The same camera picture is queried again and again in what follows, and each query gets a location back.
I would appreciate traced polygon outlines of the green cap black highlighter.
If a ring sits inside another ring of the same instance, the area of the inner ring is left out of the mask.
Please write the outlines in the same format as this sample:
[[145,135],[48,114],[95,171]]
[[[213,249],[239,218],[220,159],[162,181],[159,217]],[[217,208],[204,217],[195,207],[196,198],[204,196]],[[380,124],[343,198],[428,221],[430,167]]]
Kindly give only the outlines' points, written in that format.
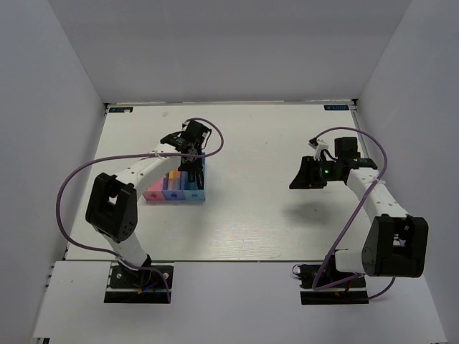
[[194,190],[195,176],[194,173],[188,173],[187,175],[187,189]]

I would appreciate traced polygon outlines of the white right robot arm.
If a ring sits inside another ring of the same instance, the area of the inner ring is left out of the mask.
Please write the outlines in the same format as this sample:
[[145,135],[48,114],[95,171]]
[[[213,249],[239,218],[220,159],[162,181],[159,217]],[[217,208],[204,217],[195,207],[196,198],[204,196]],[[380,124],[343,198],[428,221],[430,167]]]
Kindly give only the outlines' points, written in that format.
[[358,198],[359,204],[346,223],[348,231],[356,215],[364,211],[371,222],[359,249],[339,249],[333,243],[320,272],[334,286],[350,274],[372,277],[418,278],[425,266],[428,224],[422,217],[409,214],[395,200],[382,180],[376,163],[361,156],[355,137],[334,141],[335,156],[326,158],[328,144],[318,138],[309,141],[315,151],[304,156],[291,189],[322,189],[330,182],[344,183]]

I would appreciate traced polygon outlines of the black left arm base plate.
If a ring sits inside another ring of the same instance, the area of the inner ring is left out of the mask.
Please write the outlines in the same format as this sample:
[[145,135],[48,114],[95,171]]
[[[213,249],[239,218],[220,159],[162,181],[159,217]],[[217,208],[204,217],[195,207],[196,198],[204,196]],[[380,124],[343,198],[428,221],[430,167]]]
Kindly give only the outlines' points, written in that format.
[[147,272],[134,281],[118,264],[111,264],[104,296],[105,304],[168,304],[163,279],[155,272]]

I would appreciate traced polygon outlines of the left corner table label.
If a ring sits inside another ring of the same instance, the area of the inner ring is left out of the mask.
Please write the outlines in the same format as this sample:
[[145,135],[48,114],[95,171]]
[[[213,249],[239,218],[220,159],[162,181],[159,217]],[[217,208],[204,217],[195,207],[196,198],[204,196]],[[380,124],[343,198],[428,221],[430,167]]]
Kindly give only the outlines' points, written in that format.
[[131,113],[133,112],[133,107],[110,107],[108,109],[109,113]]

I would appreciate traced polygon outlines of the pink plastic drawer bin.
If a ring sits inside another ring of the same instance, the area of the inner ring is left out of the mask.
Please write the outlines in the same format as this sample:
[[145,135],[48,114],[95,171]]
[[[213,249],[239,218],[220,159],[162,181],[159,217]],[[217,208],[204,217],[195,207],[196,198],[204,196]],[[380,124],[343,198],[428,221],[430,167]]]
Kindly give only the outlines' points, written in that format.
[[164,189],[164,179],[165,177],[161,177],[153,184],[151,184],[146,191],[143,192],[143,197],[147,201],[164,201],[165,196],[163,194]]

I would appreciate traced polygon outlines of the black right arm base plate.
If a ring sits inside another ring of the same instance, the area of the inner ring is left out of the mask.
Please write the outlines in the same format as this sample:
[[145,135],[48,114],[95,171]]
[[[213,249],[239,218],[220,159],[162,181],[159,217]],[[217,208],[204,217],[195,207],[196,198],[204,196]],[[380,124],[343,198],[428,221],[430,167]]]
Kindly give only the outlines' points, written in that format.
[[292,275],[299,281],[302,305],[365,305],[369,303],[366,281],[352,273],[338,272],[331,265],[318,280],[313,281],[319,264],[295,264]]

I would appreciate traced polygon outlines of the yellow cap pink highlighter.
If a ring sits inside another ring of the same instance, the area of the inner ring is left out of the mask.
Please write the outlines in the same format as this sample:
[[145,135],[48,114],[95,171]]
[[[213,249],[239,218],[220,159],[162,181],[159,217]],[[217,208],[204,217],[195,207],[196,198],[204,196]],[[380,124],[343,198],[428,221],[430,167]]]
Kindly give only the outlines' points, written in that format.
[[179,190],[181,188],[181,171],[176,171],[174,176],[174,189]]

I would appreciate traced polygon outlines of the corner table label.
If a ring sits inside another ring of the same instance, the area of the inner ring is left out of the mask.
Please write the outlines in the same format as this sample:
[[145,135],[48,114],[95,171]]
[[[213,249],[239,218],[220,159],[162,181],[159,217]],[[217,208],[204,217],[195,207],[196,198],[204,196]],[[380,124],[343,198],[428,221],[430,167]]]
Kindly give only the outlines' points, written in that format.
[[133,107],[110,107],[108,109],[109,113],[131,113],[133,112]]
[[327,104],[323,107],[325,111],[349,111],[348,105]]

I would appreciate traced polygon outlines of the purple cap black highlighter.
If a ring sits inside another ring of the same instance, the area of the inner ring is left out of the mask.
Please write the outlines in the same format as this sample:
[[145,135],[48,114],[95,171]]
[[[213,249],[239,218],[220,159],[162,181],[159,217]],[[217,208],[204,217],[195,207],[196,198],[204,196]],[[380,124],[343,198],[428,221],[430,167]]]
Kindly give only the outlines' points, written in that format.
[[202,190],[204,188],[204,172],[203,170],[198,170],[194,173],[195,182],[197,184],[197,188]]

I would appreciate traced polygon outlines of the right corner table label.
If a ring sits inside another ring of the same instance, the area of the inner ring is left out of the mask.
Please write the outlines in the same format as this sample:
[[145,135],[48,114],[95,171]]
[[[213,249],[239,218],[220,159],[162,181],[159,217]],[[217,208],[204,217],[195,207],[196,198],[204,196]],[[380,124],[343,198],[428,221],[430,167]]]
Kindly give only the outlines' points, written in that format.
[[349,111],[348,105],[327,104],[323,107],[325,111]]

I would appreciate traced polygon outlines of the orange cap clear highlighter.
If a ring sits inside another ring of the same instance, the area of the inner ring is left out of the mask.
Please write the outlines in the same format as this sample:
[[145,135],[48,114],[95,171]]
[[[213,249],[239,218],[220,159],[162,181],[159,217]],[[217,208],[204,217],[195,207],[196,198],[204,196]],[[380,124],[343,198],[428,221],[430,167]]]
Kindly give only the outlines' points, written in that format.
[[176,173],[174,171],[171,171],[169,173],[167,189],[168,190],[176,189]]

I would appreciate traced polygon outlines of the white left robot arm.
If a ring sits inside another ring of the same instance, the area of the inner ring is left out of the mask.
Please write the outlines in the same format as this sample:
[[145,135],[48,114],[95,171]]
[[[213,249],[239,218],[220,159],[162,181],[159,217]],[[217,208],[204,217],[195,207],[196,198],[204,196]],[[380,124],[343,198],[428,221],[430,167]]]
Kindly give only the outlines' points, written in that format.
[[107,240],[134,285],[147,284],[152,271],[150,257],[134,233],[138,200],[152,184],[174,170],[185,172],[188,182],[202,190],[202,149],[211,131],[201,119],[189,119],[179,132],[160,139],[149,157],[121,172],[101,173],[95,178],[85,220]]

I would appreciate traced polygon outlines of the dark blue plastic drawer bin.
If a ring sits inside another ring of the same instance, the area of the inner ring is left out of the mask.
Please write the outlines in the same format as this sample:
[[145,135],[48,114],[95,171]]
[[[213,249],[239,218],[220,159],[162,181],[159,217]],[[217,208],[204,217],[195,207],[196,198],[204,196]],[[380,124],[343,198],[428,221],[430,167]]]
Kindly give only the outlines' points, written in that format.
[[165,176],[165,179],[164,179],[163,194],[165,196],[165,199],[167,201],[180,201],[180,200],[183,200],[184,199],[184,194],[183,194],[182,185],[181,185],[181,188],[179,190],[168,190],[167,189],[169,173],[167,173],[167,175]]

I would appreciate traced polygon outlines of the light blue plastic drawer bin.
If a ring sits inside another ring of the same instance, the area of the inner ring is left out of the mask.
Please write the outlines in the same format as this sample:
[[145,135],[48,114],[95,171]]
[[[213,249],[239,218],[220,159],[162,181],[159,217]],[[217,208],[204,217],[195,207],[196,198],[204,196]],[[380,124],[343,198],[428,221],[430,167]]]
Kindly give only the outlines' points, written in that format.
[[206,171],[206,161],[203,158],[202,159],[202,170],[204,172],[204,188],[202,190],[199,190],[197,188],[196,182],[194,183],[194,190],[189,190],[187,189],[187,175],[188,173],[186,171],[183,171],[181,173],[182,175],[182,180],[181,180],[181,185],[183,188],[183,194],[184,194],[184,199],[186,201],[205,201],[206,195],[205,195],[205,171]]

